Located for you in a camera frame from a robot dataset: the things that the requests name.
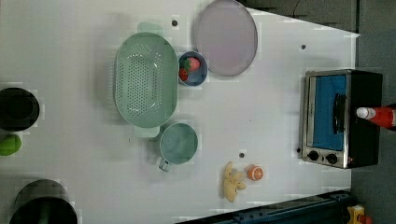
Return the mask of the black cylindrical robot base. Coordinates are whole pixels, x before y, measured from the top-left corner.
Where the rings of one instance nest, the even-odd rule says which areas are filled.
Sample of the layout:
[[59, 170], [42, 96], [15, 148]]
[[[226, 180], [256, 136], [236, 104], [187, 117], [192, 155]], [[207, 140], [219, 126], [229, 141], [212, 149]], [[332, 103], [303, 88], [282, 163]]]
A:
[[39, 179], [19, 191], [8, 224], [78, 224], [78, 213], [63, 185]]

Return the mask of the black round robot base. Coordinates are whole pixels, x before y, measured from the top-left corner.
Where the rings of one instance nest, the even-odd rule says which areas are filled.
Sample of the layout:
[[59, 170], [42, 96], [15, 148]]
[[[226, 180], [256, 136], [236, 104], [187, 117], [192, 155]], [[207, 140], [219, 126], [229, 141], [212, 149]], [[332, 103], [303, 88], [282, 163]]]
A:
[[0, 127], [8, 132], [29, 129], [38, 120], [40, 106], [36, 97], [22, 88], [0, 91]]

